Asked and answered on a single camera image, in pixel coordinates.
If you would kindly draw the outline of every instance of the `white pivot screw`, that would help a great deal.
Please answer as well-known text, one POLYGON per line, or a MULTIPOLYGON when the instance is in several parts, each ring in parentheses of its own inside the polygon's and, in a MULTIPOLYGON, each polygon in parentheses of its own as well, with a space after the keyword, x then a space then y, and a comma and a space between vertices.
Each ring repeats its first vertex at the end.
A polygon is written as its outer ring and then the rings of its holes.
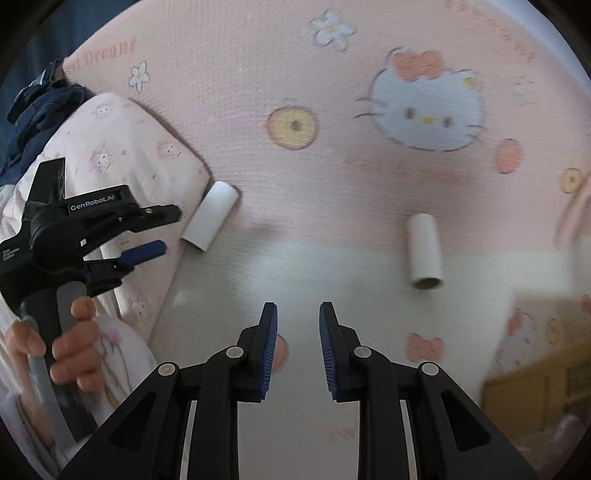
POLYGON ((353 350, 353 353, 359 358, 368 358, 371 355, 371 350, 366 346, 358 346, 355 350, 353 350))
POLYGON ((434 377, 439 373, 439 367, 435 364, 424 364, 421 367, 421 370, 423 370, 425 375, 429 375, 431 377, 434 377))
POLYGON ((172 375, 175 370, 176 370, 176 368, 174 367, 173 364, 162 364, 158 367, 158 373, 160 375, 162 375, 163 377, 167 377, 169 375, 172 375))
POLYGON ((231 346, 228 350, 226 350, 226 355, 228 358, 240 358, 244 354, 244 350, 242 350, 239 346, 231 346))

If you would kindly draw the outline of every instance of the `white flower print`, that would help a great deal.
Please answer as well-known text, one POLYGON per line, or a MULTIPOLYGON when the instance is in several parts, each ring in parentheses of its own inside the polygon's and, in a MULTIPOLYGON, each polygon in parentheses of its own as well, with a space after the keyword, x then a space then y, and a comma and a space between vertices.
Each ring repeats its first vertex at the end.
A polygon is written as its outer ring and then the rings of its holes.
POLYGON ((534 82, 527 81, 524 77, 515 82, 515 96, 519 106, 533 105, 535 97, 534 82))
POLYGON ((327 10, 312 20, 310 28, 314 30, 315 46, 325 47, 332 43, 338 51, 349 48, 349 37, 357 30, 354 25, 343 23, 340 14, 334 10, 327 10))
POLYGON ((139 92, 142 91, 144 83, 150 81, 150 74, 146 72, 146 61, 142 60, 137 67, 131 67, 131 78, 129 79, 129 86, 135 87, 139 92))

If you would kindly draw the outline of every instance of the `yellow circle print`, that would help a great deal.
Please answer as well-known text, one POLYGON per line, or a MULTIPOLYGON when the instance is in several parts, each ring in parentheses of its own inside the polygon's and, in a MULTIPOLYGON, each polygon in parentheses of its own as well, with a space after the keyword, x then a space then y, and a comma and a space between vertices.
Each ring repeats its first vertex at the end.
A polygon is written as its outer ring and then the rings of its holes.
POLYGON ((560 176, 560 189, 565 193, 575 193, 583 184, 583 173, 578 168, 567 168, 560 176))
POLYGON ((318 137, 319 129, 314 112, 303 106, 279 108, 267 119, 269 136, 290 150, 309 147, 318 137))

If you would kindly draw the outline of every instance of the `hello kitty print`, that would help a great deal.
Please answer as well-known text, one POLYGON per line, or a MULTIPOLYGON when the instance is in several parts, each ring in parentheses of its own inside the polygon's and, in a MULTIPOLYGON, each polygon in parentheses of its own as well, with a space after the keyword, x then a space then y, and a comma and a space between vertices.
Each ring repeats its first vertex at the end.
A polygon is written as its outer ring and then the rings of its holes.
POLYGON ((483 127, 476 73, 446 70, 438 51, 392 50, 366 100, 369 112, 358 117, 371 117, 389 139, 411 148, 459 150, 483 127))

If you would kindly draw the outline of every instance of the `hello kitty face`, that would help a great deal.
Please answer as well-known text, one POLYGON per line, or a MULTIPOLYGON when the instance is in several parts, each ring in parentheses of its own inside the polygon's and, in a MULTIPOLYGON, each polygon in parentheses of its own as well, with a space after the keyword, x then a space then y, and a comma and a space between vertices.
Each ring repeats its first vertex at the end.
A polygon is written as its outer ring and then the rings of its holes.
POLYGON ((111 165, 111 159, 113 157, 106 149, 105 145, 102 144, 98 149, 92 152, 90 156, 90 166, 99 173, 104 173, 107 168, 111 165))
POLYGON ((394 50, 369 91, 369 115, 391 140, 453 151, 477 139, 483 105, 476 74, 444 70, 439 52, 394 50))
POLYGON ((496 366, 500 373, 508 373, 531 362, 536 338, 535 321, 532 317, 515 309, 508 320, 506 335, 496 354, 496 366))
POLYGON ((161 141, 156 145, 156 152, 161 159, 178 158, 181 154, 181 147, 172 142, 161 141))
POLYGON ((93 110, 92 114, 97 118, 105 118, 111 113, 112 106, 109 103, 101 103, 93 110))

